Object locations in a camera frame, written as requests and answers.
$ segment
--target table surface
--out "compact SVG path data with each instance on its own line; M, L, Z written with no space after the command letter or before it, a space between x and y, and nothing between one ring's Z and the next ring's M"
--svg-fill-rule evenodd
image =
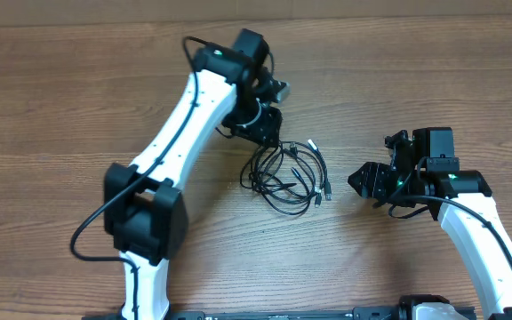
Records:
M0 28L0 319L119 308L122 265L74 259L69 238L101 204L109 165L139 154L178 101L181 37L231 44L240 28L265 35L292 84L281 137L323 150L333 201L297 219L274 212L238 185L253 144L214 134L185 192L204 215L172 261L173 306L346 309L429 292L478 306L429 215L392 220L347 176L388 162L387 134L451 126L512 238L512 16ZM78 247L116 254L101 220Z

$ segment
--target wooden table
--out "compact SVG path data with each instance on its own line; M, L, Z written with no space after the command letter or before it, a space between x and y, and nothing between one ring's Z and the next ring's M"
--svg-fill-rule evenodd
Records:
M384 135L451 126L462 169L485 176L512 238L512 16L0 28L0 319L119 308L121 264L75 260L70 235L101 204L109 164L128 164L175 106L181 37L231 44L240 28L265 35L292 84L281 137L323 150L333 201L277 214L238 186L254 146L215 134L186 190L188 210L206 214L171 264L173 306L345 309L426 292L478 306L429 215L392 220L347 176L388 161ZM101 220L78 247L116 254Z

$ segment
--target wall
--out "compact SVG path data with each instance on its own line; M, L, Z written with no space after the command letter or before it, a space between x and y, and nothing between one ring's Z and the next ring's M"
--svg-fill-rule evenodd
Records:
M0 27L458 14L512 14L512 0L0 0Z

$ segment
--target wooden surface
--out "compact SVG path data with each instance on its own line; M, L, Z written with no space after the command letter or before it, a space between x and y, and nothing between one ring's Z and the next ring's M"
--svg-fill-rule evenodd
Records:
M0 27L512 14L512 0L0 0Z
M323 150L333 201L278 215L238 186L254 146L214 135L186 191L204 216L171 264L174 306L345 309L426 292L478 305L437 223L392 220L346 181L388 161L384 135L451 126L462 169L483 173L512 238L512 16L0 28L0 319L120 306L122 266L75 260L70 235L100 205L109 164L129 163L175 106L180 38L231 44L240 28L265 35L292 84L281 137ZM79 248L116 253L101 220Z

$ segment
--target pile of cables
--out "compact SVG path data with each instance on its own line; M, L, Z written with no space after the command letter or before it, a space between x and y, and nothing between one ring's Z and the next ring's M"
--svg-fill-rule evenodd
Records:
M272 208L290 216L305 213L314 198L315 207L318 207L321 204L322 191L325 193L325 199L331 201L332 193L327 177L327 165L319 148L312 140L308 140L307 145L296 141L280 141L277 147L271 151L270 149L256 148L246 162L240 171L240 185L243 188L261 194ZM304 173L302 175L300 170L292 167L292 174L297 182L284 183L277 176L286 157L291 158ZM311 159L312 165L309 165L304 157L308 161ZM312 166L318 169L318 175L314 173ZM246 178L250 181L249 184L244 184ZM298 192L294 188L299 184L303 188ZM286 211L278 205L295 205L299 208L295 211Z

